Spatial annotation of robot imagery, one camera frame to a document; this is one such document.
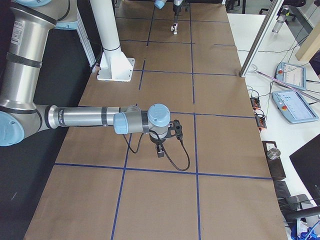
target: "label sticker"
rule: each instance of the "label sticker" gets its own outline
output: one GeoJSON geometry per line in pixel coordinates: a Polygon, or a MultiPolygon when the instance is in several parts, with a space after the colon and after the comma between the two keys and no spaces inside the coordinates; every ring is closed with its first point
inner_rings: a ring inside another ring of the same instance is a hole
{"type": "Polygon", "coordinates": [[[25,24],[23,22],[14,21],[11,43],[21,45],[24,36],[25,24]]]}

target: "blue cap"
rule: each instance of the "blue cap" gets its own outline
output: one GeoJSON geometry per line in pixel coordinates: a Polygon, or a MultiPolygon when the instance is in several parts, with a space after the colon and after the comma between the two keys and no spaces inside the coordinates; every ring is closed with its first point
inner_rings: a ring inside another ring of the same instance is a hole
{"type": "Polygon", "coordinates": [[[157,127],[165,127],[170,123],[170,111],[167,106],[156,103],[148,110],[149,121],[157,127]]]}
{"type": "Polygon", "coordinates": [[[55,25],[55,29],[60,30],[75,30],[78,28],[78,21],[70,21],[70,22],[57,22],[55,25]]]}
{"type": "Polygon", "coordinates": [[[154,5],[158,8],[158,9],[162,9],[165,5],[165,3],[161,0],[155,0],[154,1],[154,5]]]}
{"type": "Polygon", "coordinates": [[[51,2],[51,0],[15,0],[18,4],[26,7],[41,7],[51,2]]]}
{"type": "Polygon", "coordinates": [[[25,138],[21,123],[12,115],[0,111],[0,146],[6,147],[20,143],[25,138]]]}
{"type": "Polygon", "coordinates": [[[116,134],[128,133],[128,120],[123,112],[119,112],[113,115],[113,128],[116,134]]]}

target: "black tube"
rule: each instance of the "black tube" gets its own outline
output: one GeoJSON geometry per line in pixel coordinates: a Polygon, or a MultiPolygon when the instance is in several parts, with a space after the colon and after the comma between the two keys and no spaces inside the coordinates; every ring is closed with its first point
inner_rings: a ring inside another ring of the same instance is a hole
{"type": "Polygon", "coordinates": [[[315,206],[300,211],[290,212],[285,216],[287,220],[302,219],[320,214],[320,206],[315,206]]]}

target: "black panel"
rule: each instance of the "black panel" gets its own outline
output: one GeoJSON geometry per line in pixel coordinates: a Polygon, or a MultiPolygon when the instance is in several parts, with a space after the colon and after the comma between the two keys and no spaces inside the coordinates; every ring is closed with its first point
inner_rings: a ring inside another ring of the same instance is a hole
{"type": "MultiPolygon", "coordinates": [[[[99,43],[88,1],[80,2],[85,26],[91,28],[89,36],[99,43]]],[[[0,71],[5,66],[14,23],[9,4],[9,0],[0,1],[0,71]]],[[[98,55],[100,47],[93,47],[98,55]]],[[[77,31],[53,29],[48,35],[34,102],[75,107],[89,76],[90,66],[77,31]]],[[[1,240],[23,239],[67,130],[46,130],[19,144],[0,147],[1,240]]]]}
{"type": "Polygon", "coordinates": [[[306,189],[320,205],[320,134],[290,156],[306,189]]]}

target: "dark background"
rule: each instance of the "dark background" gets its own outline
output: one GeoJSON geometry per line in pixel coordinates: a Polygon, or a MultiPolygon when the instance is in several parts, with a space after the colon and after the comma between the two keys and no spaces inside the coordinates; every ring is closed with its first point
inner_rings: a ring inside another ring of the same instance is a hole
{"type": "MultiPolygon", "coordinates": [[[[0,0],[0,73],[14,24],[9,6],[10,0],[0,0]]],[[[89,38],[99,43],[89,2],[79,0],[78,8],[89,38]]],[[[101,48],[92,47],[97,56],[101,48]]],[[[77,31],[50,30],[42,61],[34,103],[76,107],[91,72],[77,31]]],[[[0,147],[1,240],[23,239],[67,131],[45,130],[19,144],[0,147]]]]}

